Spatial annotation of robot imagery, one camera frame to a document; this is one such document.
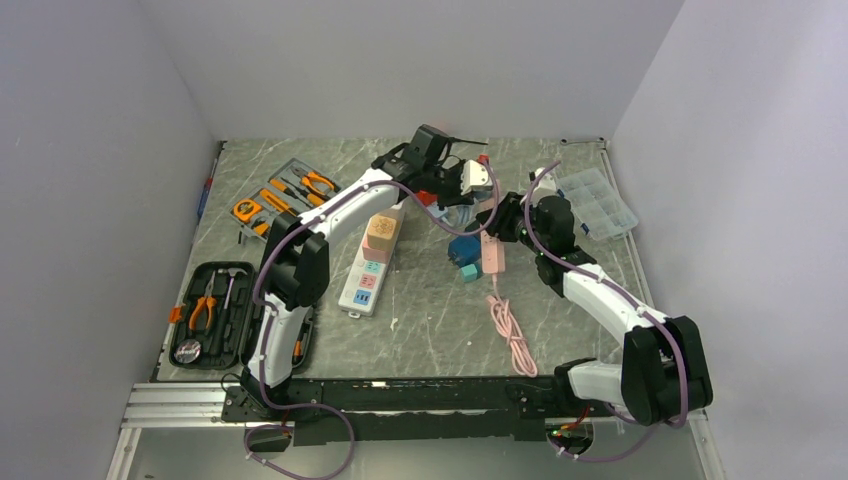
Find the clear plastic organizer box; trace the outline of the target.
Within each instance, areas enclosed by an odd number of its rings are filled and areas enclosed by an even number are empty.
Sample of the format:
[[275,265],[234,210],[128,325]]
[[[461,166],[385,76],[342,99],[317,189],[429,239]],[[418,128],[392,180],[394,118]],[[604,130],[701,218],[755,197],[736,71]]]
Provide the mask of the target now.
[[578,225],[593,240],[625,236],[639,223],[633,211],[597,168],[564,176],[557,185],[570,202]]

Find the pink power strip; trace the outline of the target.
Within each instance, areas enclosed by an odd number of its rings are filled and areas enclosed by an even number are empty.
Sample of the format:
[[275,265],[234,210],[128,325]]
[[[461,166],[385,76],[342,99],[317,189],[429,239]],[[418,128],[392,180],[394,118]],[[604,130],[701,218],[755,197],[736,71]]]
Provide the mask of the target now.
[[485,274],[500,274],[506,270],[504,245],[487,232],[480,233],[481,265]]

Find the tan cube socket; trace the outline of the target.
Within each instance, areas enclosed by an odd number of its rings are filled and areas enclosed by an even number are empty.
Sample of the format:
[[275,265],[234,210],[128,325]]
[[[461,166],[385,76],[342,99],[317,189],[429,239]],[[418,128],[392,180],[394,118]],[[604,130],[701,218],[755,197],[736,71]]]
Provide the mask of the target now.
[[366,229],[366,243],[370,249],[390,252],[397,240],[399,221],[391,216],[374,215]]

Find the blue cube adapter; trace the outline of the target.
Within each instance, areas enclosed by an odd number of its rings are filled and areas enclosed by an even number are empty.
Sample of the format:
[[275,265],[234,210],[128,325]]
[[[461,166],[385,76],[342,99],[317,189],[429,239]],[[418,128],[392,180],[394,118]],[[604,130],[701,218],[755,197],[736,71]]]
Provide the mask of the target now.
[[447,255],[458,268],[478,262],[481,258],[481,242],[478,236],[457,236],[448,244]]

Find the teal plug adapter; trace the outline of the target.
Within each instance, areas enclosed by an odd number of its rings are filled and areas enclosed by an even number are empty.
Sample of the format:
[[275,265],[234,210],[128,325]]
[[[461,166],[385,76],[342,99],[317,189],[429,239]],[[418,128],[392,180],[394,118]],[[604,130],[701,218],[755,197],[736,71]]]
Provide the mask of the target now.
[[480,262],[469,263],[460,268],[460,275],[464,283],[470,283],[480,279],[484,273]]

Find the pink cube socket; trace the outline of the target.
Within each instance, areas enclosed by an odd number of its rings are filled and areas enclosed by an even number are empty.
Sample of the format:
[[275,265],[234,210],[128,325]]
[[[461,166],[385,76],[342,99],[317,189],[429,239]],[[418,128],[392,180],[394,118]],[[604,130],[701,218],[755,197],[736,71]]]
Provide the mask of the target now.
[[390,263],[392,257],[392,249],[381,250],[378,248],[373,248],[369,245],[368,239],[365,238],[362,241],[361,250],[363,258],[366,261],[377,262],[385,265],[388,265]]

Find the grey tool tray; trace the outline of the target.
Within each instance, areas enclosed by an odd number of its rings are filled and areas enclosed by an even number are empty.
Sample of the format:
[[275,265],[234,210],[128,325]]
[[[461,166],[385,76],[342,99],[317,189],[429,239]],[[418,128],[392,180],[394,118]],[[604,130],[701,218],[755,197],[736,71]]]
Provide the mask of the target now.
[[277,216],[297,217],[335,197],[342,188],[316,167],[291,158],[230,208],[230,216],[239,225],[237,243],[250,238],[265,242]]

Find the white power strip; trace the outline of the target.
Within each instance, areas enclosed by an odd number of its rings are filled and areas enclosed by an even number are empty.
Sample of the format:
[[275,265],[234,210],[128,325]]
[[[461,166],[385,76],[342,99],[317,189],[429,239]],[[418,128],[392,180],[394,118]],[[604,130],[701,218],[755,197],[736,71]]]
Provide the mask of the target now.
[[[391,216],[399,221],[397,240],[392,249],[393,256],[405,216],[405,205],[400,203],[378,214]],[[390,264],[385,265],[370,262],[363,258],[361,244],[366,238],[366,229],[338,300],[339,308],[351,318],[370,317],[373,315],[377,298],[387,276]]]

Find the black tool case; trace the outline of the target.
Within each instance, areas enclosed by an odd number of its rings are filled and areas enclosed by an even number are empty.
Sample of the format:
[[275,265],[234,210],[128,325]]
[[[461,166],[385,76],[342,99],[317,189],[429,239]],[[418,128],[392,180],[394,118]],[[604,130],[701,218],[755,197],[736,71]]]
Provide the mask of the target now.
[[[202,326],[191,334],[188,320],[212,273],[218,269],[242,268],[247,275],[234,284],[232,298],[226,311],[219,311],[225,295],[227,276],[216,276],[213,295],[217,299],[214,321],[209,331]],[[170,363],[178,368],[193,370],[225,370],[244,366],[258,347],[261,311],[252,302],[256,272],[253,265],[243,261],[212,261],[198,266],[190,277],[183,296],[183,319],[174,324],[168,348]]]

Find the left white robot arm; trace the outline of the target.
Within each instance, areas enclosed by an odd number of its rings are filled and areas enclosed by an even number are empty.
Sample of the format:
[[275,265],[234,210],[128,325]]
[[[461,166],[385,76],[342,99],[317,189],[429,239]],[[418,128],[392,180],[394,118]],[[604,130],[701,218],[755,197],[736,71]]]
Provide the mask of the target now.
[[372,216],[420,191],[436,195],[442,206],[472,202],[464,161],[445,164],[458,141],[423,124],[410,141],[379,156],[321,206],[275,218],[253,292],[262,310],[260,335],[241,381],[253,387],[247,404],[258,417],[272,420],[286,409],[288,394],[281,385],[292,375],[301,325],[329,286],[332,248]]

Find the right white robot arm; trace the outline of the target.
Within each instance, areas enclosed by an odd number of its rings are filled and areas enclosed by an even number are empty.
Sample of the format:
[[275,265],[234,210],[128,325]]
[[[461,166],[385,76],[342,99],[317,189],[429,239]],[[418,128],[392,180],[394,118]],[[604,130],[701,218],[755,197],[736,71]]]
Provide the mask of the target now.
[[696,323],[648,306],[616,283],[577,243],[567,199],[525,206],[516,192],[476,216],[486,233],[534,254],[541,282],[587,312],[619,344],[618,364],[582,358],[557,366],[551,401],[574,415],[588,402],[622,406],[638,424],[675,423],[712,404],[714,393]]

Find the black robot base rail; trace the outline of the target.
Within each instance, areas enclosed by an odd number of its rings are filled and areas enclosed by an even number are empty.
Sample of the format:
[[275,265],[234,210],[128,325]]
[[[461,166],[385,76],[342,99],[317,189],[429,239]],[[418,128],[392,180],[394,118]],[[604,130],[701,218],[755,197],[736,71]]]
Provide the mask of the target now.
[[285,424],[297,446],[345,441],[508,437],[543,441],[563,424],[589,426],[609,412],[568,399],[552,376],[390,379],[294,378],[272,393],[279,409],[240,385],[226,389],[225,423]]

